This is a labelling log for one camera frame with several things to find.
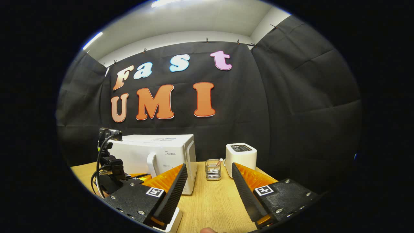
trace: letter m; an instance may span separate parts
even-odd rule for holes
[[[149,117],[154,118],[155,112],[158,108],[158,119],[170,119],[174,117],[174,113],[171,111],[171,92],[174,89],[173,85],[160,86],[155,98],[152,97],[148,88],[142,88],[137,91],[138,95],[138,115],[137,120],[142,121]]]

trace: light blue letter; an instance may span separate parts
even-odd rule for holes
[[[170,71],[176,72],[176,71],[183,71],[187,69],[188,64],[189,64],[188,63],[189,59],[190,59],[190,56],[188,54],[174,56],[173,58],[171,58],[171,61],[170,61],[170,63],[173,64],[173,66],[170,66]]]
[[[146,78],[148,77],[152,71],[152,63],[151,62],[146,62],[140,66],[138,66],[137,68],[137,72],[134,74],[134,79],[140,79],[140,78]]]

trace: letter s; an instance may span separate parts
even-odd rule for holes
[[[176,72],[187,69],[189,64],[188,60],[190,60],[190,56],[188,54],[174,56],[170,61],[172,64],[172,66],[170,66],[170,71]]]

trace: black fabric backdrop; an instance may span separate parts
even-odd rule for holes
[[[106,70],[81,51],[63,78],[56,124],[62,155],[69,166],[96,160],[97,132],[101,127],[100,96]]]
[[[227,64],[231,70],[219,70],[210,54],[223,51],[230,55]],[[170,60],[175,55],[188,54],[189,66],[180,72],[171,72]],[[152,73],[146,78],[134,79],[137,67],[152,62]],[[117,73],[130,65],[124,86],[112,91]],[[259,70],[246,45],[231,42],[191,42],[165,46],[139,53],[110,66],[105,78],[101,98],[101,116],[106,127],[130,134],[194,134],[197,161],[225,158],[225,147],[229,143],[247,143],[258,150],[258,166],[268,163],[269,114],[265,90],[260,81]],[[197,92],[193,84],[209,82],[212,108],[211,117],[197,117]],[[172,84],[172,119],[148,118],[138,121],[137,91],[148,88],[155,97],[160,86]],[[126,119],[117,123],[111,116],[111,98],[128,93]],[[121,100],[118,101],[121,113]]]
[[[321,34],[289,16],[252,49],[266,91],[272,176],[325,191],[349,171],[361,134],[356,81]]]
[[[210,53],[224,51],[231,70],[215,67]],[[170,59],[190,55],[189,67],[169,70]],[[139,65],[152,74],[135,80]],[[117,73],[131,65],[124,85]],[[198,161],[224,158],[228,143],[258,150],[257,166],[292,178],[315,192],[345,177],[358,148],[361,103],[354,77],[339,52],[318,32],[290,16],[251,51],[231,42],[192,42],[138,53],[106,68],[81,53],[65,77],[58,105],[58,132],[70,166],[94,162],[99,127],[130,134],[194,134]],[[210,82],[212,117],[196,117],[193,84]],[[137,90],[174,85],[172,119],[138,121]],[[128,93],[126,119],[111,116],[111,98]],[[118,101],[121,113],[121,100]]]

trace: cable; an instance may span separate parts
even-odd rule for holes
[[[100,167],[99,170],[105,169],[107,167],[109,167],[109,165],[104,165],[104,166]],[[92,191],[94,191],[94,194],[96,194],[96,192],[95,192],[95,189],[94,189],[94,186],[93,186],[93,182],[94,182],[94,177],[96,176],[96,173],[97,172],[94,171],[94,173],[93,173],[93,175],[91,177],[91,186],[92,186]]]
[[[99,152],[98,152],[98,159],[96,161],[96,173],[99,172],[99,161],[101,159],[101,154],[102,154],[102,150],[104,150],[104,146],[106,145],[106,143],[115,135],[111,135],[109,136],[107,139],[105,139],[105,141],[103,141],[101,147],[99,148]],[[104,198],[104,193],[102,192],[102,190],[100,189],[100,182],[99,182],[99,174],[97,174],[96,176],[96,187],[98,188],[98,192],[101,195],[102,198]]]

